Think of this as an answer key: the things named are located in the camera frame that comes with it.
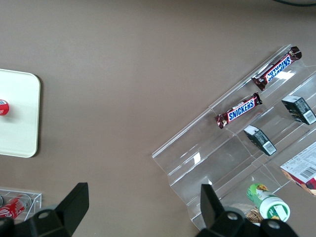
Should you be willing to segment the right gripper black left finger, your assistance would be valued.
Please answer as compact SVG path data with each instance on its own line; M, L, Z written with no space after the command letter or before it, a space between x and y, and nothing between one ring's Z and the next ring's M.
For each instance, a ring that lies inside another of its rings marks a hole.
M55 208L55 212L69 236L72 236L88 209L88 183L78 183Z

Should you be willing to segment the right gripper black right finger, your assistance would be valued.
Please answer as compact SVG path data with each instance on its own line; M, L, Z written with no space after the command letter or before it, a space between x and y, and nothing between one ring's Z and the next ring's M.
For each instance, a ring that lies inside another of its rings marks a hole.
M205 226L208 229L225 212L224 207L210 184L201 185L200 210Z

